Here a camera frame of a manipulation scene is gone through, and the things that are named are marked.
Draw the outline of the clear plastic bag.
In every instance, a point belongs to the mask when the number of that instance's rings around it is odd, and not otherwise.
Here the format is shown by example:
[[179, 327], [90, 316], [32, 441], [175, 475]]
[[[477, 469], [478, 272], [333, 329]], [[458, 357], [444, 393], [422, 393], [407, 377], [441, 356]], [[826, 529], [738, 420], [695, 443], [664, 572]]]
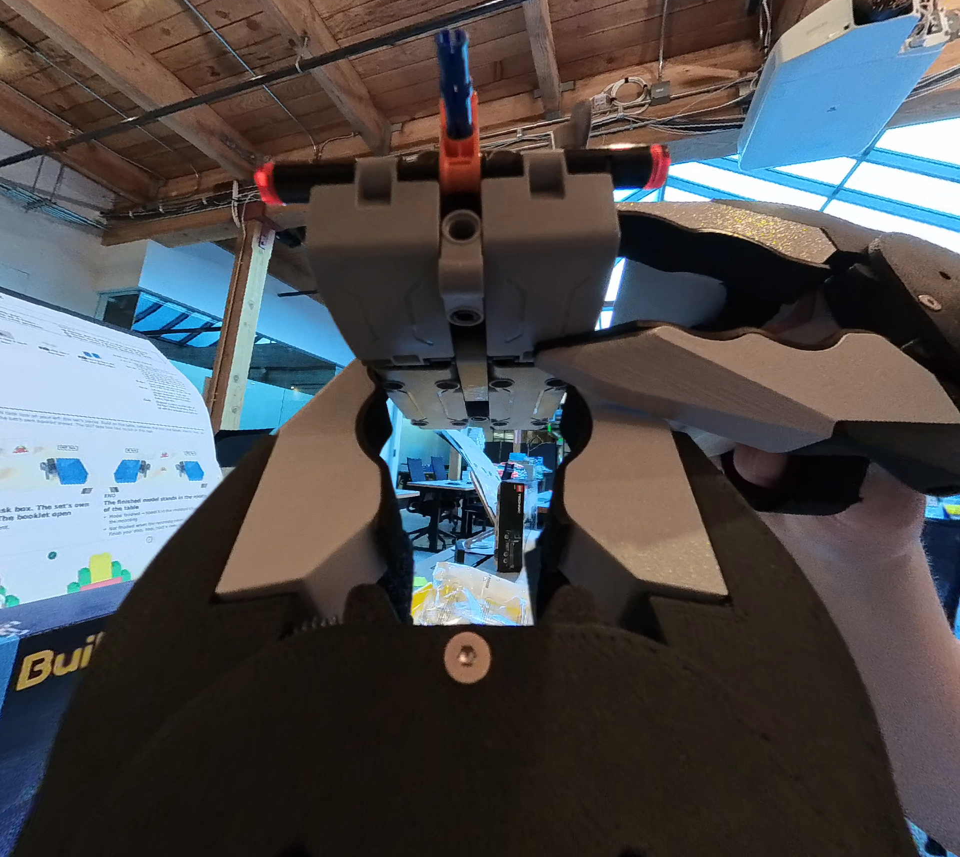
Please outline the clear plastic bag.
[[411, 607], [415, 626], [532, 626], [533, 607], [523, 574], [513, 579], [450, 561], [435, 564], [432, 574], [414, 587]]

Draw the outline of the leaning white board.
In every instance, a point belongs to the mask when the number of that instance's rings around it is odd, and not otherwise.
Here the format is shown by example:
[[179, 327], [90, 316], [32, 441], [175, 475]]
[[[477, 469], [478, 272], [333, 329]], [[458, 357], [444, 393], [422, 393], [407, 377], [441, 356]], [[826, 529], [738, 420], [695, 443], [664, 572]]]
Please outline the leaning white board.
[[469, 472], [471, 483], [483, 503], [486, 514], [494, 517], [498, 512], [498, 495], [500, 474], [498, 466], [487, 456], [484, 449], [483, 434], [474, 430], [462, 429], [439, 430], [442, 437], [452, 449], [462, 457], [462, 461]]

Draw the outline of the blue robot kit box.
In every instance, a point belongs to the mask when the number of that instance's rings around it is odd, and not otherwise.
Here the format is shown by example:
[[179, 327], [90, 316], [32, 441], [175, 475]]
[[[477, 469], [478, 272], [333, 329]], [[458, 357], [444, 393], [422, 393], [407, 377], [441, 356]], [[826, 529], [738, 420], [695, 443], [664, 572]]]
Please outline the blue robot kit box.
[[31, 809], [73, 692], [127, 580], [2, 610], [1, 854]]

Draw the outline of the person's right forearm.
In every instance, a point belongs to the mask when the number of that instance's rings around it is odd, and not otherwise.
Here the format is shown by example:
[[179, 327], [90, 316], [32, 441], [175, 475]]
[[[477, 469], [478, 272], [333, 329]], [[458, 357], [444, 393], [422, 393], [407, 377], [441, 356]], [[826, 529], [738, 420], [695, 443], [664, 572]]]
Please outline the person's right forearm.
[[958, 853], [958, 639], [923, 547], [884, 560], [793, 556], [867, 689], [904, 814]]

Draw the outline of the white ceiling projector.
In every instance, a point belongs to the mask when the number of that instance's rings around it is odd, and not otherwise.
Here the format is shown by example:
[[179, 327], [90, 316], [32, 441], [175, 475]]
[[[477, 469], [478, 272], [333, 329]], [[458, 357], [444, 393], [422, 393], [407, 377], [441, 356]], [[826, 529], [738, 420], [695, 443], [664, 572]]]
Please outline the white ceiling projector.
[[777, 41], [737, 143], [744, 172], [860, 155], [948, 42], [958, 11], [930, 0], [830, 0]]

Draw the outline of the instruction poster on wooden board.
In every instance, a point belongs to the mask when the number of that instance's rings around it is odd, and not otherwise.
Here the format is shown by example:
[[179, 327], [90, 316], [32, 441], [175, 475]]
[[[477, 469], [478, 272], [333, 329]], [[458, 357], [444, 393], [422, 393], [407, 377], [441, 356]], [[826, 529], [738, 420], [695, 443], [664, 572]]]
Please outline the instruction poster on wooden board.
[[143, 338], [2, 292], [2, 607], [137, 579], [221, 480], [206, 406]]

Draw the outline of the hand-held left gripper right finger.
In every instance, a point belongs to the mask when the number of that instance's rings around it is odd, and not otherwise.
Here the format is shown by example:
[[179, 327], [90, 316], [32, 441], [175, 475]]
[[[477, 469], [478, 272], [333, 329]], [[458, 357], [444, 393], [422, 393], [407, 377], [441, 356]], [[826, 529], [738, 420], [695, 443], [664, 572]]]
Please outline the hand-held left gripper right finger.
[[601, 622], [655, 622], [652, 597], [726, 604], [728, 589], [673, 431], [570, 387], [559, 465], [533, 552], [535, 621], [580, 587]]

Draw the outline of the grey building block robot model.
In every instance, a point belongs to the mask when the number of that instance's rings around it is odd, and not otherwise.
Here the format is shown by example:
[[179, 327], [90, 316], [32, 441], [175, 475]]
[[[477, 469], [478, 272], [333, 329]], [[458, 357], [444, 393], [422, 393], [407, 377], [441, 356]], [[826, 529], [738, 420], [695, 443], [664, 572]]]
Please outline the grey building block robot model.
[[592, 334], [618, 260], [617, 189], [666, 183], [668, 148], [483, 152], [462, 28], [436, 37], [435, 152], [270, 162], [263, 203], [305, 204], [305, 255], [353, 355], [415, 426], [542, 429], [566, 383], [539, 345]]

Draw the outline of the black product box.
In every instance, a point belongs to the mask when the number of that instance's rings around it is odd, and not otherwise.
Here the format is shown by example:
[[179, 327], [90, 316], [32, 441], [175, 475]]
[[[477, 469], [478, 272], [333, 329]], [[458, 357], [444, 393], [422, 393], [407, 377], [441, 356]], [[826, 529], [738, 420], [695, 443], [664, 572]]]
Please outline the black product box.
[[527, 486], [503, 479], [498, 486], [495, 563], [499, 574], [519, 574], [524, 563]]

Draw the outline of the person's right hand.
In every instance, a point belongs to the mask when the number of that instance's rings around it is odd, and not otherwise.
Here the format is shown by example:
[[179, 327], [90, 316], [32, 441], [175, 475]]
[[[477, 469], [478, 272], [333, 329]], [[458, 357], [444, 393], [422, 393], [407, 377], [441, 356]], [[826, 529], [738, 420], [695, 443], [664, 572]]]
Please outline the person's right hand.
[[926, 497], [871, 464], [859, 501], [834, 515], [759, 516], [809, 579], [865, 570], [905, 555], [920, 540]]

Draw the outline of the wooden office desk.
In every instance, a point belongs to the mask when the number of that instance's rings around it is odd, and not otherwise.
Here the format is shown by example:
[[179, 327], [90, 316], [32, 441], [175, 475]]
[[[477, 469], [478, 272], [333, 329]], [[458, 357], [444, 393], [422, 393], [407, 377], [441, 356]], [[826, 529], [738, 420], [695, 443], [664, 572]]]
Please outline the wooden office desk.
[[462, 481], [422, 480], [409, 481], [404, 488], [396, 489], [395, 497], [403, 509], [428, 520], [426, 527], [407, 532], [411, 543], [426, 538], [428, 549], [437, 553], [461, 536], [465, 527], [461, 525], [457, 531], [443, 530], [441, 511], [447, 506], [459, 507], [464, 501], [479, 497], [479, 491], [472, 483]]

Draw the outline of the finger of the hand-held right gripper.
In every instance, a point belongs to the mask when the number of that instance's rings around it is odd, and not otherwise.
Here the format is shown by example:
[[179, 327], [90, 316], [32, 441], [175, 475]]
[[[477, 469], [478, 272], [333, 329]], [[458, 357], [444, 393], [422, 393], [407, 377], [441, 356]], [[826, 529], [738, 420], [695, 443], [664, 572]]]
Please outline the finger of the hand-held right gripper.
[[833, 274], [817, 226], [737, 204], [621, 203], [615, 324], [759, 328]]
[[756, 330], [658, 325], [542, 349], [535, 361], [582, 396], [774, 453], [827, 441], [842, 422], [958, 422], [930, 371], [870, 333], [813, 348]]

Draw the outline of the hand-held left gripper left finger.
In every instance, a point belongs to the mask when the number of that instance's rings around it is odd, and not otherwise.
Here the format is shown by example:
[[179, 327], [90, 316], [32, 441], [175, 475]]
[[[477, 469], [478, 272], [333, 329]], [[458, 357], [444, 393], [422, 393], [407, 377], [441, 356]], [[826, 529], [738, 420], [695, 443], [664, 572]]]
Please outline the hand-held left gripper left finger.
[[354, 587], [377, 585], [409, 621], [412, 547], [381, 457], [391, 433], [384, 390], [350, 363], [276, 434], [218, 595], [293, 593], [340, 620]]

